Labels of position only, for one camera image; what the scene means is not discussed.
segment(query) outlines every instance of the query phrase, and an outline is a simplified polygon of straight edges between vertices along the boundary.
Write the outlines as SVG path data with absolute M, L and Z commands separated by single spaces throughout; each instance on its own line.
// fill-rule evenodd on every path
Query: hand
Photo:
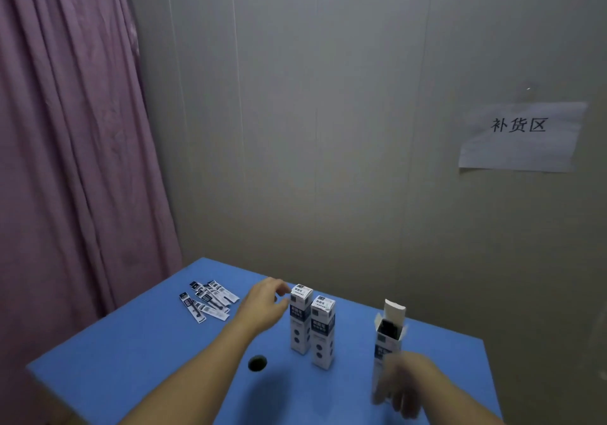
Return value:
M 434 363 L 419 353 L 391 353 L 383 357 L 383 371 L 377 382 L 373 403 L 381 404 L 392 398 L 392 407 L 403 418 L 416 418 L 421 400 L 419 378 L 426 372 L 438 371 Z
M 291 288 L 281 279 L 263 279 L 255 284 L 242 300 L 234 321 L 241 322 L 244 327 L 252 330 L 253 336 L 256 337 L 276 324 L 289 307 L 288 299 L 282 299 L 275 304 L 275 294 L 284 296 L 290 292 Z

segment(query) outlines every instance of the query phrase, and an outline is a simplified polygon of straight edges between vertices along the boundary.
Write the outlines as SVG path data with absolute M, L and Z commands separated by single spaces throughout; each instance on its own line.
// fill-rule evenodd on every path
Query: left hand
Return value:
M 270 329 L 278 322 L 289 307 L 289 300 L 282 299 L 275 304 L 276 295 L 284 296 L 291 288 L 281 279 L 265 278 L 255 284 L 242 300 L 234 322 L 239 321 L 244 327 L 254 331 L 254 337 Z

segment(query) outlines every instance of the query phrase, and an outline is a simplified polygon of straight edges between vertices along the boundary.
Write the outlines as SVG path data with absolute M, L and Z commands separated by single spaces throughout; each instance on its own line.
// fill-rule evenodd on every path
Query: white box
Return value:
M 373 377 L 371 390 L 375 392 L 377 381 L 383 370 L 383 356 L 387 353 L 400 352 L 402 340 L 407 332 L 405 324 L 406 307 L 385 300 L 383 317 L 378 313 L 375 316 L 375 357 L 373 359 Z M 390 329 L 396 333 L 388 335 Z
M 312 363 L 323 369 L 334 358 L 335 301 L 318 296 L 312 302 Z
M 291 290 L 291 348 L 305 355 L 310 348 L 310 307 L 314 290 L 302 284 Z

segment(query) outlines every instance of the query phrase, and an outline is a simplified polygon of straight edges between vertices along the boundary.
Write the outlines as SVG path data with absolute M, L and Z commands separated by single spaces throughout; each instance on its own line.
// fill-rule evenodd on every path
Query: paper sign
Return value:
M 494 104 L 466 117 L 459 168 L 572 170 L 585 102 Z

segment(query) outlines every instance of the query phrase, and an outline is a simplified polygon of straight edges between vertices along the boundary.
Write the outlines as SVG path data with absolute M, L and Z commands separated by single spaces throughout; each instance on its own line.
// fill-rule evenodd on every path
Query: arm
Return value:
M 275 304 L 274 294 L 289 292 L 289 286 L 275 278 L 255 284 L 219 336 L 143 398 L 120 425 L 212 424 L 247 347 L 289 306 L 287 299 Z
M 390 394 L 394 410 L 401 411 L 404 418 L 416 417 L 423 407 L 432 425 L 504 425 L 417 353 L 393 353 L 384 358 L 373 402 L 380 404 Z

